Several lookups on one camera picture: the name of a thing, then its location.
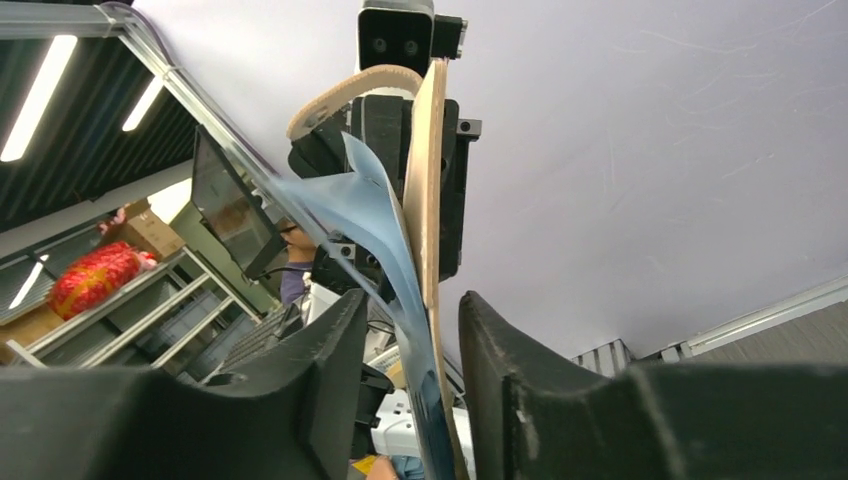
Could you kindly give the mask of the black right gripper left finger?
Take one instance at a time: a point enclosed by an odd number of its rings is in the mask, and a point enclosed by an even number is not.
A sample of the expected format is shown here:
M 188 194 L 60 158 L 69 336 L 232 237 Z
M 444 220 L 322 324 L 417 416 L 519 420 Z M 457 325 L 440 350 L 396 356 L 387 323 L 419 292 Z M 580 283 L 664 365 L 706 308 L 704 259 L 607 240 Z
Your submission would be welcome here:
M 343 479 L 367 298 L 196 386 L 159 369 L 1 372 L 5 479 Z

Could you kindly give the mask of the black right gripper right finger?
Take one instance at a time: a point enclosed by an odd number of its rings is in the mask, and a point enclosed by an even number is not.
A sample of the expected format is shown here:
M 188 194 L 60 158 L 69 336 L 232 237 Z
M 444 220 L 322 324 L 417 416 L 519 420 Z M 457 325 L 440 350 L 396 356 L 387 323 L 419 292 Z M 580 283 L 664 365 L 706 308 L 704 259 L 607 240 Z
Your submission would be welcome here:
M 459 340 L 481 479 L 843 479 L 847 369 L 636 363 L 608 378 L 478 293 Z

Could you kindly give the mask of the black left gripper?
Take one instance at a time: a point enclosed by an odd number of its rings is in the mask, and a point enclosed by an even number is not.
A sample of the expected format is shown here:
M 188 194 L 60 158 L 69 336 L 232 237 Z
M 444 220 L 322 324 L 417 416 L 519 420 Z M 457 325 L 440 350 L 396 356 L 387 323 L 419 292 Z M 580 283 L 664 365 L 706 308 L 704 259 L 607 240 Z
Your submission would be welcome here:
M 342 140 L 342 134 L 348 133 L 377 155 L 395 193 L 402 195 L 412 133 L 411 109 L 412 102 L 399 96 L 355 99 L 293 143 L 289 166 L 301 178 L 349 172 L 351 167 Z M 458 102 L 453 99 L 445 102 L 439 237 L 441 281 L 455 276 L 461 265 L 469 149 L 481 134 L 481 120 L 463 118 Z

